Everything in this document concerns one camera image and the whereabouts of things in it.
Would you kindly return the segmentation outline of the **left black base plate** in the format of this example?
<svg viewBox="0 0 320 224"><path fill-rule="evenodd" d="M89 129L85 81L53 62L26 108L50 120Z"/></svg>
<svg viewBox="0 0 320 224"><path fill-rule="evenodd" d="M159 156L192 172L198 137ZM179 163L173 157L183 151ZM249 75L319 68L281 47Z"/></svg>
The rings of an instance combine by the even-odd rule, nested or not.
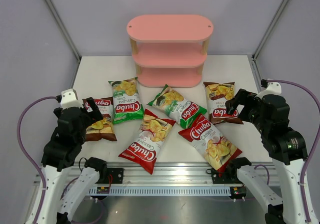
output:
<svg viewBox="0 0 320 224"><path fill-rule="evenodd" d="M122 184L124 178L123 168L107 168L101 171L97 184Z"/></svg>

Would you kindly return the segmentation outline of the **brown chuba chips bag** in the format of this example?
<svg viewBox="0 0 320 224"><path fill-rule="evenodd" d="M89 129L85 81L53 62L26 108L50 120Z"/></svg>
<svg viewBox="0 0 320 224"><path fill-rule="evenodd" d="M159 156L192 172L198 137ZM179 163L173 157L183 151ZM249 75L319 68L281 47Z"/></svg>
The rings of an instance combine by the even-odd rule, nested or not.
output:
<svg viewBox="0 0 320 224"><path fill-rule="evenodd" d="M113 98L100 98L94 99L95 104L99 108L103 119L93 123L86 129L85 140L86 141L98 141L106 139L108 141L117 141L116 134L113 127L114 118L114 104Z"/></svg>
<svg viewBox="0 0 320 224"><path fill-rule="evenodd" d="M243 124L238 117L237 110L228 115L226 109L226 102L235 96L235 82L203 82L203 85L205 86L208 119L211 123L214 125L224 122Z"/></svg>

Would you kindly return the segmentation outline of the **red Chuba chips bag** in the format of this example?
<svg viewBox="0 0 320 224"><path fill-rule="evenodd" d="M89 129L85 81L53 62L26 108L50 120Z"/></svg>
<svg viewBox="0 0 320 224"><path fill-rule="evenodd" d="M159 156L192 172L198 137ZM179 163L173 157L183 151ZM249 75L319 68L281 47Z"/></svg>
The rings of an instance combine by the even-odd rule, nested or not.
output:
<svg viewBox="0 0 320 224"><path fill-rule="evenodd" d="M175 120L159 118L146 109L137 135L119 157L139 164L153 174L158 155L175 123Z"/></svg>
<svg viewBox="0 0 320 224"><path fill-rule="evenodd" d="M223 173L228 163L242 151L232 144L204 115L200 114L190 128L179 131L211 167Z"/></svg>

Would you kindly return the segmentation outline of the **pink three-tier shelf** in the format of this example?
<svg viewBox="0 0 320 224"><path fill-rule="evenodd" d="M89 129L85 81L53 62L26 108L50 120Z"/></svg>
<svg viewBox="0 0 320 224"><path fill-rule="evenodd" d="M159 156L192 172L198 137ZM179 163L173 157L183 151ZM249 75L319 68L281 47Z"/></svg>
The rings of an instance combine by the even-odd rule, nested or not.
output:
<svg viewBox="0 0 320 224"><path fill-rule="evenodd" d="M136 75L145 87L194 87L202 80L213 23L196 14L145 14L126 30Z"/></svg>

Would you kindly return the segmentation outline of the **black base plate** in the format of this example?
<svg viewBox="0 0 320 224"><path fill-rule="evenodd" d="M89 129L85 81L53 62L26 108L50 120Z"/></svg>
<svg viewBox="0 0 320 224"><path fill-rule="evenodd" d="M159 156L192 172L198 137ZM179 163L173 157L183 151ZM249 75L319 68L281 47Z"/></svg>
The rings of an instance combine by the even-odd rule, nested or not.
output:
<svg viewBox="0 0 320 224"><path fill-rule="evenodd" d="M122 184L124 178L123 168L107 168L101 171L97 184Z"/></svg>
<svg viewBox="0 0 320 224"><path fill-rule="evenodd" d="M207 169L206 173L211 176L211 180L213 184L228 184L228 185L235 185L241 184L242 182L237 178L237 175L233 172L218 172L213 168Z"/></svg>

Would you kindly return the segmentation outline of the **aluminium mounting rail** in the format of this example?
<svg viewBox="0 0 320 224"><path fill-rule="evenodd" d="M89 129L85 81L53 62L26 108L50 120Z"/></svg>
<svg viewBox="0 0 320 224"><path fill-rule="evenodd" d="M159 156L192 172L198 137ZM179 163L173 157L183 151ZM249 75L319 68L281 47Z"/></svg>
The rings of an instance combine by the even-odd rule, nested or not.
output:
<svg viewBox="0 0 320 224"><path fill-rule="evenodd" d="M280 186L276 169L271 163L261 163L269 171L269 186ZM211 175L207 173L209 165L200 163L156 163L153 174L149 174L140 165L131 162L109 162L108 168L123 168L122 186L149 187L149 186L213 186ZM263 181L267 181L265 168L258 167L256 173ZM74 165L69 172L64 184L80 175L78 165Z"/></svg>

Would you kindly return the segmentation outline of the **green Chuba chips bag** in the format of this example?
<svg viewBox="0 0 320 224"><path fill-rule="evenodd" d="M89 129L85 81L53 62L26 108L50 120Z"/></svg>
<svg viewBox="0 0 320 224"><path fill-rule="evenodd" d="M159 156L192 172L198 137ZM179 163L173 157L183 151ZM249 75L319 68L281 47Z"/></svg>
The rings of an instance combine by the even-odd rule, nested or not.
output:
<svg viewBox="0 0 320 224"><path fill-rule="evenodd" d="M113 123L142 119L144 109L137 89L137 77L109 81L109 84L113 93Z"/></svg>
<svg viewBox="0 0 320 224"><path fill-rule="evenodd" d="M167 84L147 105L164 112L183 129L189 128L200 114L207 113L205 108L184 98Z"/></svg>

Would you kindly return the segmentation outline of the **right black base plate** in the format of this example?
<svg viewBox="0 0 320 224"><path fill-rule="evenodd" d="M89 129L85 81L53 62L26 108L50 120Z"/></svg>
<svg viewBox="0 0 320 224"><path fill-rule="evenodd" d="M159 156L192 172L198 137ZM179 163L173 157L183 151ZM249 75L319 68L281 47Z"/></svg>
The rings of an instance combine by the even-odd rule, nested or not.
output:
<svg viewBox="0 0 320 224"><path fill-rule="evenodd" d="M242 182L237 178L237 175L233 172L218 172L213 168L207 169L206 173L211 176L211 180L213 184L228 184L228 185L235 185L241 184Z"/></svg>

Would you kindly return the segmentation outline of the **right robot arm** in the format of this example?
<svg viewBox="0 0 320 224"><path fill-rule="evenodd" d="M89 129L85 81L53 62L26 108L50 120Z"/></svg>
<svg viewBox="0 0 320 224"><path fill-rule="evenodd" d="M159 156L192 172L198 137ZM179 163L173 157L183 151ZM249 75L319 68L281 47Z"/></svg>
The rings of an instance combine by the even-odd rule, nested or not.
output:
<svg viewBox="0 0 320 224"><path fill-rule="evenodd" d="M290 107L276 94L256 95L240 89L227 101L228 114L243 105L240 118L252 123L260 133L276 169L281 196L256 174L251 162L237 158L227 165L230 181L243 183L258 201L268 224L318 224L313 211L306 174L303 171L309 155L303 136L289 127Z"/></svg>

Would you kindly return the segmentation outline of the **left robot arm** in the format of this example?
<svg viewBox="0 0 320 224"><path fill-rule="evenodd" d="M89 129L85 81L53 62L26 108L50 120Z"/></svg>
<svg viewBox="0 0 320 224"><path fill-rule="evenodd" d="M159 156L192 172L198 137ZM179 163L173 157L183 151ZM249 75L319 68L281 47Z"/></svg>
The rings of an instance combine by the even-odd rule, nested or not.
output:
<svg viewBox="0 0 320 224"><path fill-rule="evenodd" d="M28 224L71 223L91 186L108 178L106 161L90 157L74 186L64 193L66 179L85 143L87 128L101 121L103 116L91 97L86 99L91 111L75 97L62 94L55 99L61 105L53 111L57 126L43 149L42 167L35 166L41 181Z"/></svg>

